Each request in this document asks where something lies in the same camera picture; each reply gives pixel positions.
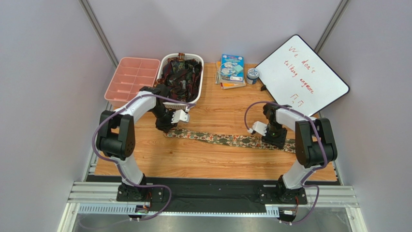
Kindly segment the patterned paisley necktie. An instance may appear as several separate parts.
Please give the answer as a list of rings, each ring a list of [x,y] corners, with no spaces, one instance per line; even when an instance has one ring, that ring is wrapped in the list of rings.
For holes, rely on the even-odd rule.
[[[214,145],[226,145],[233,147],[243,147],[243,148],[256,148],[263,150],[279,150],[287,153],[295,154],[295,140],[286,139],[283,148],[277,145],[271,145],[262,141],[261,138],[249,135],[227,135],[227,134],[216,134],[209,132],[199,132],[184,128],[173,128],[168,132],[163,133],[164,137],[167,138],[183,138],[191,139],[204,143],[214,144]]]

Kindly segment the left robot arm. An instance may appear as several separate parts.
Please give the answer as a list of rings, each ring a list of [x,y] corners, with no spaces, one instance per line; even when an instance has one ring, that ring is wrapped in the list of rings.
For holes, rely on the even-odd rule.
[[[172,122],[174,112],[163,104],[169,97],[170,90],[163,84],[142,87],[124,106],[101,114],[100,125],[94,133],[94,150],[103,152],[103,159],[113,162],[121,174],[118,201],[141,201],[147,196],[146,176],[133,155],[136,144],[134,125],[146,112],[151,112],[156,118],[156,129],[168,132],[176,127],[177,124]]]

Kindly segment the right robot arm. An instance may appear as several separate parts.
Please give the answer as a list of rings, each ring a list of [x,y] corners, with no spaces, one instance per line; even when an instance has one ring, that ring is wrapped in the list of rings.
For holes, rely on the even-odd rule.
[[[311,119],[288,105],[279,106],[273,102],[264,105],[263,114],[268,120],[263,142],[285,148],[287,129],[295,132],[296,161],[280,176],[277,185],[277,198],[288,202],[299,196],[307,178],[337,159],[331,122],[324,117]]]

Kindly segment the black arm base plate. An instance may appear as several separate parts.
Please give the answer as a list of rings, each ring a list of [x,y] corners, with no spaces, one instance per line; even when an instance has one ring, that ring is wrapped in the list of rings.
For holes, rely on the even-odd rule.
[[[152,211],[164,207],[165,212],[178,213],[263,213],[267,204],[306,206],[309,193],[308,189],[302,190],[298,197],[281,202],[276,180],[148,177],[147,196],[143,200],[118,201],[120,176],[90,175],[86,181],[114,183],[114,201],[137,203],[135,210],[142,209],[145,203]]]

